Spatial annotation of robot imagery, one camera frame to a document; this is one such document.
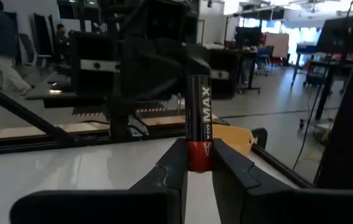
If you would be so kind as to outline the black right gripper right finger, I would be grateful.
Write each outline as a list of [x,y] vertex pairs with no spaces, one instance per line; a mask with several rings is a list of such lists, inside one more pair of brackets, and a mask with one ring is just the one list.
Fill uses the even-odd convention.
[[294,189],[220,139],[213,187],[222,223],[353,224],[353,190]]

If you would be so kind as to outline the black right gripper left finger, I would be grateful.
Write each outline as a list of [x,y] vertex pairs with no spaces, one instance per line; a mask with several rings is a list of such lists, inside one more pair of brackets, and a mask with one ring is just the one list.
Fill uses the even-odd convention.
[[44,190],[17,200],[11,223],[183,223],[188,147],[177,139],[127,190]]

